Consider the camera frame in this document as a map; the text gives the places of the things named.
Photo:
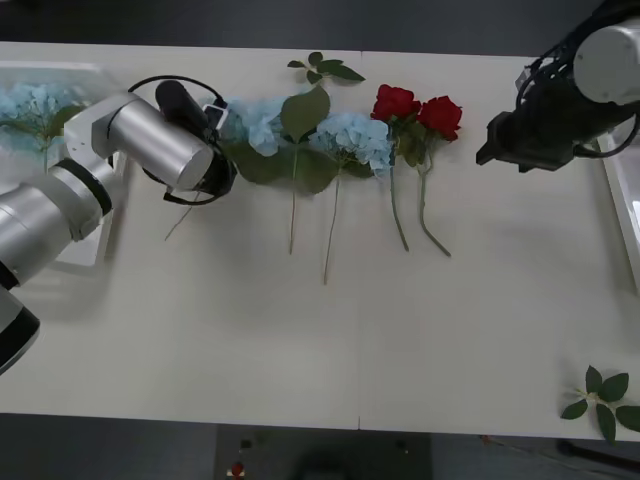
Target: flower stem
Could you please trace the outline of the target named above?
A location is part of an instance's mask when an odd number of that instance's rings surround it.
[[[418,218],[420,220],[420,226],[422,227],[422,230],[424,231],[424,233],[427,234],[427,237],[429,237],[431,241],[435,243],[440,250],[442,250],[442,253],[444,253],[447,257],[451,257],[451,253],[449,252],[449,250],[444,248],[444,245],[442,245],[438,241],[438,239],[433,236],[433,234],[429,231],[427,226],[424,224],[424,205],[425,205],[424,196],[426,193],[427,172],[419,172],[419,175],[420,175],[420,198],[418,200]]]
[[[51,141],[47,140],[44,144],[44,173],[45,175],[49,171],[49,148],[51,147]]]
[[[327,246],[327,258],[324,260],[324,284],[329,282],[329,255],[331,253],[331,240],[333,239],[333,227],[336,225],[336,215],[338,214],[338,192],[340,191],[340,171],[336,176],[336,197],[333,202],[333,220],[331,220],[331,230],[329,231],[329,245]]]
[[[400,224],[400,219],[398,218],[398,209],[396,207],[396,187],[395,187],[395,177],[393,175],[393,171],[395,167],[391,167],[391,208],[393,209],[393,219],[396,221],[396,227],[398,228],[398,233],[400,234],[400,239],[402,240],[402,245],[404,249],[409,251],[409,244],[407,243],[407,239],[404,237],[404,232],[402,231],[402,225]]]
[[[293,149],[293,185],[291,187],[291,233],[289,235],[289,255],[293,254],[293,230],[296,219],[296,170],[298,169],[298,144]]]

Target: blue hydrangea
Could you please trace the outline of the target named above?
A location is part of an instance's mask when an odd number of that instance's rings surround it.
[[[248,140],[260,155],[275,155],[283,142],[280,111],[285,100],[286,97],[251,103],[238,99],[229,100],[229,116],[222,127],[222,139],[230,142]]]
[[[77,103],[76,97],[64,85],[17,83],[8,90],[0,88],[0,121],[19,121],[36,132],[43,132],[61,108],[74,103]],[[2,144],[13,150],[41,152],[45,147],[43,140],[34,135],[9,126],[0,130]]]
[[[309,142],[332,155],[348,152],[362,164],[369,164],[376,175],[391,169],[392,145],[386,123],[361,113],[335,113],[318,125]]]

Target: table surface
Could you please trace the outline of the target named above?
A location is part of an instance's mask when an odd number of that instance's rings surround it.
[[[245,98],[298,91],[286,63],[306,53],[0,44],[0,60],[100,63],[123,86],[189,75]],[[329,84],[334,110],[368,112],[381,83],[463,106],[427,191],[427,223],[453,258],[421,233],[408,168],[410,253],[387,185],[345,182],[325,287],[332,190],[300,202],[289,256],[288,192],[240,179],[165,241],[185,207],[135,167],[105,266],[47,270],[18,291],[43,334],[0,378],[1,411],[598,438],[593,418],[558,417],[589,364],[630,372],[640,401],[640,300],[602,163],[521,175],[474,161],[527,59],[330,56],[367,78]]]

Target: floor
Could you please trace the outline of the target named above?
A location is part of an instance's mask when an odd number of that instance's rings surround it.
[[[562,457],[553,439],[493,437],[487,444],[476,435],[31,415],[0,415],[0,431],[3,480],[223,480],[239,459],[247,480],[638,478],[638,473]],[[640,461],[636,443],[575,443]],[[321,474],[318,458],[324,459],[322,465],[339,468]],[[311,463],[313,473],[303,468]]]
[[[601,2],[12,0],[0,41],[536,56]]]

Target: leaf sprig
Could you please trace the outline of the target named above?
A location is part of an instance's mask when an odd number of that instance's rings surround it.
[[[585,382],[586,392],[579,388],[576,389],[582,399],[565,408],[560,415],[561,418],[565,420],[580,418],[589,408],[589,402],[592,402],[596,406],[600,431],[605,440],[612,445],[616,440],[616,418],[622,426],[640,432],[640,407],[611,405],[621,401],[627,393],[629,388],[628,373],[619,373],[603,381],[600,372],[589,366]]]
[[[44,171],[46,173],[47,152],[53,139],[64,135],[64,124],[84,108],[82,105],[67,105],[50,118],[46,118],[37,108],[30,108],[22,117],[0,121],[0,127],[7,127],[34,137],[40,145],[40,152],[44,155]]]
[[[307,59],[309,65],[300,60],[291,60],[287,65],[289,68],[304,68],[307,71],[307,80],[311,85],[315,85],[326,77],[335,77],[352,82],[362,82],[364,77],[351,68],[344,65],[342,60],[324,60],[322,52],[313,52]]]

